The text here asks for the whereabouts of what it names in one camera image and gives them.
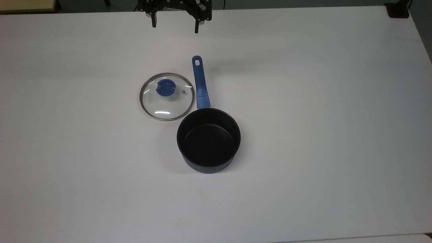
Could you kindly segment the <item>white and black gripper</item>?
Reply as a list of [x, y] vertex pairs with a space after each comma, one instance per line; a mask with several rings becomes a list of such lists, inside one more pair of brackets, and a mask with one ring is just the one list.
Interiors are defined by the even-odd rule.
[[136, 10], [145, 12], [152, 19], [152, 27], [157, 26], [157, 12], [165, 8], [182, 10], [195, 19], [194, 33], [198, 33], [201, 21], [212, 20], [211, 0], [138, 0]]

